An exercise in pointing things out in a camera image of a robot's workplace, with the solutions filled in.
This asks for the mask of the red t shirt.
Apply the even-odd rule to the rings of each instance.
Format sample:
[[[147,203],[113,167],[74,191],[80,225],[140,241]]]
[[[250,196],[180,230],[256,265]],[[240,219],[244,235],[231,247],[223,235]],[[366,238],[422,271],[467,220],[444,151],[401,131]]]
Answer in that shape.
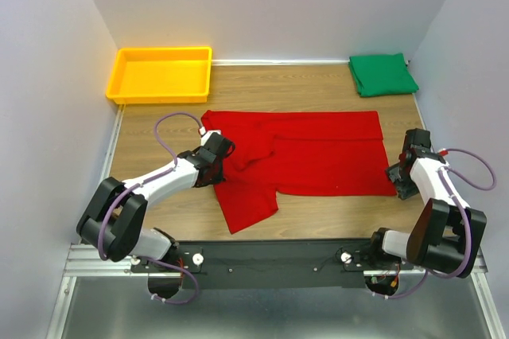
[[[235,144],[214,187],[230,233],[273,216],[279,193],[396,194],[377,111],[206,111],[201,121]]]

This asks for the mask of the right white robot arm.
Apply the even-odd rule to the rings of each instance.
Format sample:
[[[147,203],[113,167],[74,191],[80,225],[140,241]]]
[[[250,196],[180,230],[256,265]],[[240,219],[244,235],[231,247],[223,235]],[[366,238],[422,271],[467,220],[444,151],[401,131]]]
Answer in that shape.
[[[433,151],[430,132],[406,132],[398,163],[386,169],[400,199],[419,195],[424,208],[412,232],[380,228],[366,249],[367,262],[382,269],[402,260],[424,267],[441,278],[470,275],[487,218],[457,192],[449,175],[454,169],[445,155],[453,149]]]

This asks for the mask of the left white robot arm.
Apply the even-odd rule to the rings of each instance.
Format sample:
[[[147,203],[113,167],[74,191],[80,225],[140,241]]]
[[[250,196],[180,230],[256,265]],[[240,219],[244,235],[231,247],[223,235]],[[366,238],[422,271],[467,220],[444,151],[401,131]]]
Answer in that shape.
[[[125,181],[102,180],[80,217],[77,234],[103,260],[149,258],[157,270],[170,270],[177,259],[177,243],[163,231],[142,227],[147,210],[181,191],[224,181],[223,160],[234,151],[233,141],[219,131],[208,131],[200,146],[159,169]]]

